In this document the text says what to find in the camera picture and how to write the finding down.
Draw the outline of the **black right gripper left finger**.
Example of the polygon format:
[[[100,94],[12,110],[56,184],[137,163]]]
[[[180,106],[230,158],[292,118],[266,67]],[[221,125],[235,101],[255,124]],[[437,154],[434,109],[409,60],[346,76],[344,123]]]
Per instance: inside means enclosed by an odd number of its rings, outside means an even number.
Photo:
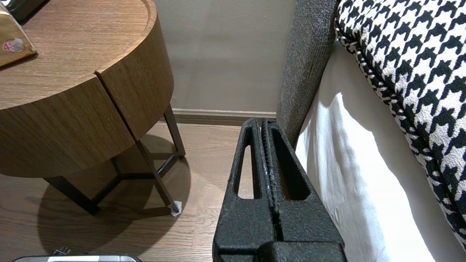
[[[215,262],[277,262],[281,239],[278,158],[271,128],[257,118],[241,126],[228,184],[213,239]],[[253,198],[239,196],[245,151],[251,151]]]

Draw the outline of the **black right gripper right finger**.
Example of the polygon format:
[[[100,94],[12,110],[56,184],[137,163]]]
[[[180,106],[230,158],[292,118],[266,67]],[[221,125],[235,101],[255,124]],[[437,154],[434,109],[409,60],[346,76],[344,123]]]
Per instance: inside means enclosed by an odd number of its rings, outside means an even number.
[[[275,239],[263,262],[346,262],[344,241],[276,121],[263,120],[267,193]]]

